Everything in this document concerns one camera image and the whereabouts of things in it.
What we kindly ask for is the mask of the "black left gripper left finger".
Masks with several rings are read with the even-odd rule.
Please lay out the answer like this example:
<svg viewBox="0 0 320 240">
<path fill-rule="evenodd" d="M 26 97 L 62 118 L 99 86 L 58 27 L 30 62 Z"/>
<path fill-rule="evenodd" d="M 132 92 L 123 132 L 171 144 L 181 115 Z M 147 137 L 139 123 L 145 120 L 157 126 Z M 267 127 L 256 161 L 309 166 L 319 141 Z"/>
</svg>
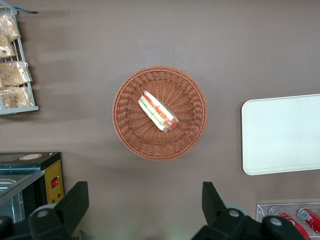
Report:
<svg viewBox="0 0 320 240">
<path fill-rule="evenodd" d="M 25 220 L 13 223 L 9 216 L 0 217 L 2 240 L 71 240 L 89 208 L 86 181 L 77 182 L 53 208 L 42 206 Z"/>
</svg>

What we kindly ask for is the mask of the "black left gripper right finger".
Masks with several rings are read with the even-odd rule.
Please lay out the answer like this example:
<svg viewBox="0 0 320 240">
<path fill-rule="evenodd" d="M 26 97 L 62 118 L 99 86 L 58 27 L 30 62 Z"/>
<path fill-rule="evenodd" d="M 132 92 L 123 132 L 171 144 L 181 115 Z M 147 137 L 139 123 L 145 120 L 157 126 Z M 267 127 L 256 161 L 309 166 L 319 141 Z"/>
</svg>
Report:
<svg viewBox="0 0 320 240">
<path fill-rule="evenodd" d="M 287 219 L 267 216 L 262 222 L 236 208 L 227 208 L 212 182 L 202 183 L 202 211 L 206 220 L 194 240 L 303 240 Z"/>
</svg>

